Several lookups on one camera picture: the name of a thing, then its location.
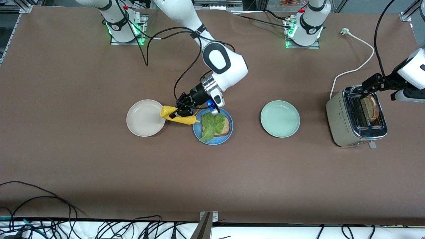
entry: toast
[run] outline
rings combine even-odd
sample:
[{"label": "toast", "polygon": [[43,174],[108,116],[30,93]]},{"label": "toast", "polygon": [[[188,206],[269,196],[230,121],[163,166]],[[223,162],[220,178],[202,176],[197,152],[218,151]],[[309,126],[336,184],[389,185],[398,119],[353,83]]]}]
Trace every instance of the toast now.
[{"label": "toast", "polygon": [[375,98],[372,95],[368,95],[361,101],[366,118],[370,120],[370,122],[375,121],[379,117],[379,107]]},{"label": "toast", "polygon": [[225,119],[224,119],[223,130],[219,134],[215,133],[214,134],[214,137],[219,137],[219,136],[224,136],[224,135],[228,135],[229,134],[229,132],[230,132],[230,121],[229,121],[229,119],[226,116],[224,118]]}]

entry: brown table surface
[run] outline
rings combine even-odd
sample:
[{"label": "brown table surface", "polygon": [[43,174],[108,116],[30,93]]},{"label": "brown table surface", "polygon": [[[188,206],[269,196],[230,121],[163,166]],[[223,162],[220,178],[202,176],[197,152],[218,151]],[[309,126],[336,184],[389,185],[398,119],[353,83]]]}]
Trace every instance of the brown table surface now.
[{"label": "brown table surface", "polygon": [[[154,99],[173,105],[173,85],[198,47],[187,34],[154,41],[146,67],[136,46],[111,46],[94,8],[34,7],[22,16],[0,67],[0,182],[51,190],[90,218],[199,219],[219,211],[228,222],[425,225],[425,109],[379,93],[388,135],[377,149],[340,148],[325,104],[333,78],[355,69],[371,49],[378,15],[330,14],[320,50],[285,48],[279,27],[226,11],[198,11],[216,38],[245,57],[248,75],[229,88],[225,109],[234,131],[220,146],[197,141],[192,127],[166,122],[153,137],[126,126],[128,109]],[[275,23],[263,13],[249,14]],[[162,12],[148,33],[177,26]],[[410,24],[385,16],[378,46],[387,74],[417,46]],[[208,69],[199,60],[178,85],[188,92]],[[374,57],[343,76],[336,91],[379,71]],[[262,107],[285,100],[299,111],[298,132],[267,134]],[[0,204],[16,206],[41,191],[0,187]],[[17,216],[67,217],[68,207],[40,199]]]}]

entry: toaster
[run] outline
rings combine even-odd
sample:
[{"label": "toaster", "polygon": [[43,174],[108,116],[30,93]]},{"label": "toaster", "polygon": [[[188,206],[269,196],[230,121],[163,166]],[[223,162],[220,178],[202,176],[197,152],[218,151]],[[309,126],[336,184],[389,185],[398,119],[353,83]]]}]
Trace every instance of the toaster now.
[{"label": "toaster", "polygon": [[378,97],[371,93],[379,107],[379,116],[371,122],[362,107],[362,91],[362,86],[349,86],[326,104],[332,138],[341,147],[368,143],[370,148],[376,148],[375,140],[387,135],[387,124]]}]

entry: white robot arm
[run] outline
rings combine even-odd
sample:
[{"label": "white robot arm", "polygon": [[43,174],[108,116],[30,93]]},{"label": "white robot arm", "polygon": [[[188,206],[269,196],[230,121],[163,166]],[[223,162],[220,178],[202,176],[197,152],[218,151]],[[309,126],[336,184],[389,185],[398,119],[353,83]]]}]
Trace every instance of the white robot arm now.
[{"label": "white robot arm", "polygon": [[297,25],[289,37],[301,46],[313,44],[320,37],[329,12],[331,12],[329,0],[310,0],[305,12],[298,12],[293,16]]},{"label": "white robot arm", "polygon": [[363,96],[376,91],[396,90],[392,100],[425,103],[425,50],[419,48],[383,77],[375,74],[362,83]]},{"label": "white robot arm", "polygon": [[81,5],[93,6],[99,9],[100,13],[104,17],[106,24],[108,25],[111,35],[115,40],[126,43],[134,39],[134,34],[132,29],[130,29],[130,24],[128,24],[127,18],[132,22],[136,22],[134,19],[134,11],[126,10],[125,13],[128,14],[127,18],[124,17],[120,8],[115,0],[75,0]]},{"label": "white robot arm", "polygon": [[177,110],[170,117],[193,115],[191,108],[205,102],[214,115],[218,114],[218,107],[224,106],[223,92],[248,73],[245,59],[214,40],[196,14],[191,0],[154,0],[154,2],[170,19],[194,31],[191,36],[202,47],[202,59],[213,71],[189,94],[183,93],[180,96]]}]

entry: white power cable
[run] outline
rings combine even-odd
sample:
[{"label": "white power cable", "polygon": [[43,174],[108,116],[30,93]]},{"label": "white power cable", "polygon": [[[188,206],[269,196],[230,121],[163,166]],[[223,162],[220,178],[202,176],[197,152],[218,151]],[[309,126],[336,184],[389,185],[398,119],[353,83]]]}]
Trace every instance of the white power cable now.
[{"label": "white power cable", "polygon": [[340,76],[342,76],[342,75],[345,75],[345,74],[348,74],[348,73],[351,73],[351,72],[358,71],[360,68],[362,68],[364,65],[366,65],[366,63],[368,63],[368,62],[370,61],[370,59],[373,57],[373,55],[375,54],[375,49],[373,48],[373,46],[371,46],[369,43],[365,42],[364,40],[362,40],[362,39],[360,39],[360,38],[358,38],[358,37],[354,36],[353,34],[351,34],[351,32],[350,32],[350,30],[348,30],[348,28],[344,28],[344,29],[342,29],[341,34],[342,34],[343,36],[345,36],[345,35],[352,36],[352,37],[354,37],[355,39],[357,39],[357,40],[361,41],[362,43],[364,43],[364,44],[368,45],[368,46],[372,49],[372,54],[371,54],[371,56],[370,56],[370,57],[369,57],[369,58],[368,58],[368,59],[367,59],[367,60],[366,60],[366,61],[365,61],[365,62],[364,62],[361,66],[359,66],[357,69],[355,69],[355,70],[351,70],[351,71],[346,71],[346,72],[344,72],[344,73],[341,73],[341,74],[337,75],[337,77],[335,77],[335,79],[334,79],[334,83],[332,84],[331,93],[329,94],[329,100],[330,100],[330,99],[332,99],[332,93],[334,92],[335,83],[336,83],[336,81],[337,81],[338,77],[340,77]]}]

